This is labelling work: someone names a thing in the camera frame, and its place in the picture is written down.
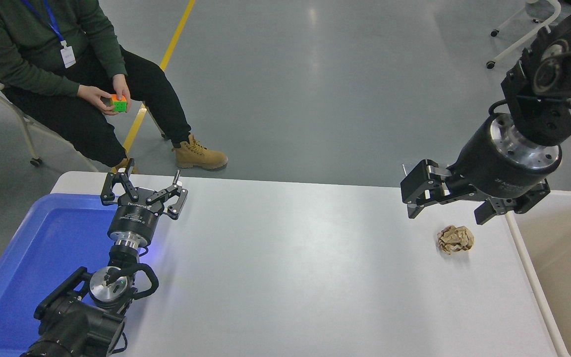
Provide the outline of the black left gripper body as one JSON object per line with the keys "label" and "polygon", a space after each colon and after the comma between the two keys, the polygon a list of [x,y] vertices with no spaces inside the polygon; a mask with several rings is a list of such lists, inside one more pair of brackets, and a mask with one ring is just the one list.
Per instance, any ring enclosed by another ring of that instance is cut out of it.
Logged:
{"label": "black left gripper body", "polygon": [[129,197],[122,197],[118,199],[118,208],[107,235],[113,241],[131,239],[139,245],[150,245],[164,210],[161,202],[148,205],[143,200],[133,202]]}

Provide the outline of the person's left hand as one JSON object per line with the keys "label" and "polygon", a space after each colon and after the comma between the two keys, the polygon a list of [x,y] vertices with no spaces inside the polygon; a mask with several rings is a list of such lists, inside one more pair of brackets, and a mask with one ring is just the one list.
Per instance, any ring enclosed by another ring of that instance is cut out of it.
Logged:
{"label": "person's left hand", "polygon": [[131,108],[131,93],[124,74],[113,75],[113,88],[120,106],[128,113]]}

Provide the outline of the person's right hand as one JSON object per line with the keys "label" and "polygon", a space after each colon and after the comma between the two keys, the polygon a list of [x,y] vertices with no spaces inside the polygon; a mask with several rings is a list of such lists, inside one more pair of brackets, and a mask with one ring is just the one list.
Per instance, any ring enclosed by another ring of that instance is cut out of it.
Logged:
{"label": "person's right hand", "polygon": [[113,96],[98,87],[80,84],[77,90],[77,97],[86,100],[86,102],[104,115],[118,115],[118,112],[114,111],[114,106],[107,106],[104,101],[111,100]]}

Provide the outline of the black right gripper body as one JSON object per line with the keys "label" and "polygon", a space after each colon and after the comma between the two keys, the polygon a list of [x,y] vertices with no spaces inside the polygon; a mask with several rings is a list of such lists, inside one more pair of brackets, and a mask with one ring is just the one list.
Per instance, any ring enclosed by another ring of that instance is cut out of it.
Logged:
{"label": "black right gripper body", "polygon": [[559,145],[535,144],[519,132],[510,115],[493,115],[462,148],[453,171],[489,196],[512,199],[559,165]]}

